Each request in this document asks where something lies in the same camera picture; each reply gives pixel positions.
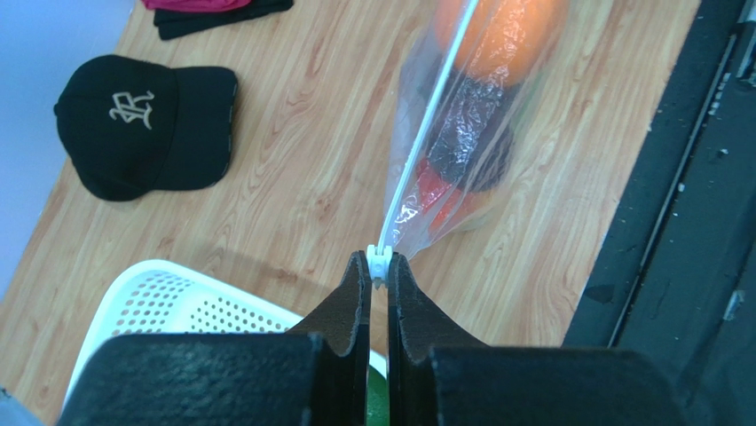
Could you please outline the dark purple round fruit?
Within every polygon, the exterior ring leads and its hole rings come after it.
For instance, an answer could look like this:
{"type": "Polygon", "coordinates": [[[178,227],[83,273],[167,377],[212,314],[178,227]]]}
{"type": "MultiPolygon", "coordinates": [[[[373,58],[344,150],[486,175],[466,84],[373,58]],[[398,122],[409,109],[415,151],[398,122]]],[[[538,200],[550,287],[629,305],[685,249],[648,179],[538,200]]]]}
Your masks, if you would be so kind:
{"type": "Polygon", "coordinates": [[[519,91],[450,70],[424,152],[445,182],[473,193],[500,184],[513,144],[505,116],[519,91]]]}

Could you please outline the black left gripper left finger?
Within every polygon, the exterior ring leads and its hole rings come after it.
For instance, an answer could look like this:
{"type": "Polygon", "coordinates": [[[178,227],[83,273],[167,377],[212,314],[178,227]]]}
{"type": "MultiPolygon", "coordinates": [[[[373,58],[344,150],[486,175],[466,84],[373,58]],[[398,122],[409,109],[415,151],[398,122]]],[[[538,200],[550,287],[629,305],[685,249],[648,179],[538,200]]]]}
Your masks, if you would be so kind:
{"type": "Polygon", "coordinates": [[[363,425],[371,277],[363,251],[284,333],[122,335],[85,365],[61,425],[363,425]]]}

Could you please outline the clear polka dot zip bag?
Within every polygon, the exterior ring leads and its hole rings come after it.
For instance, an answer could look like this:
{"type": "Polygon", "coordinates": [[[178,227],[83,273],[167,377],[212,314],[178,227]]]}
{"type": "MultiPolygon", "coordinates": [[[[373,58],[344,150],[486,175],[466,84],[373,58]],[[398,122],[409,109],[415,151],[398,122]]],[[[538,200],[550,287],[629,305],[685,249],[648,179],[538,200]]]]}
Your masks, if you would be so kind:
{"type": "Polygon", "coordinates": [[[532,125],[567,1],[440,1],[401,67],[383,224],[366,249],[373,284],[491,214],[532,125]]]}

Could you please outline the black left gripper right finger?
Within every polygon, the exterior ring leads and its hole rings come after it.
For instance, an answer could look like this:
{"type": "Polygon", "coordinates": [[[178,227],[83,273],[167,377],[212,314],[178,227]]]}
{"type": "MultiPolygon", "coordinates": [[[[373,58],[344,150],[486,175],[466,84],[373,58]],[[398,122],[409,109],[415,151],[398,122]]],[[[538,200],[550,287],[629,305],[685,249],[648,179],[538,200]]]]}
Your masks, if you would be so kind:
{"type": "Polygon", "coordinates": [[[646,357],[602,348],[491,346],[418,286],[392,257],[389,297],[393,425],[684,425],[665,376],[646,357]]]}

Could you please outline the orange fruit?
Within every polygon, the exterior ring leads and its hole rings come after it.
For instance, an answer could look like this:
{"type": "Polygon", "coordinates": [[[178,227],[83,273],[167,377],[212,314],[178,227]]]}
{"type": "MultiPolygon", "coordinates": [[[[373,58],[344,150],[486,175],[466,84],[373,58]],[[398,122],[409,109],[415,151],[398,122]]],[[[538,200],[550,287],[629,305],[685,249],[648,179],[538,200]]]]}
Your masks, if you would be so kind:
{"type": "Polygon", "coordinates": [[[555,55],[569,8],[562,0],[479,1],[453,69],[499,87],[522,83],[555,55]]]}

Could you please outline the red tomato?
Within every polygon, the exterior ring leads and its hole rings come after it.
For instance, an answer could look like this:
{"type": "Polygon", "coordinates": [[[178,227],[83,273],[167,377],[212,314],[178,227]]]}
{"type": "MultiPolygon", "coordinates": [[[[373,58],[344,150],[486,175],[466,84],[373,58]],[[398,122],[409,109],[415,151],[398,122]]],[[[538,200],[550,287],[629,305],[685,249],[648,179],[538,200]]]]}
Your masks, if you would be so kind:
{"type": "Polygon", "coordinates": [[[429,222],[429,234],[441,237],[443,233],[463,232],[480,226],[493,205],[494,191],[473,193],[445,182],[426,158],[415,167],[418,178],[421,213],[429,222]]]}

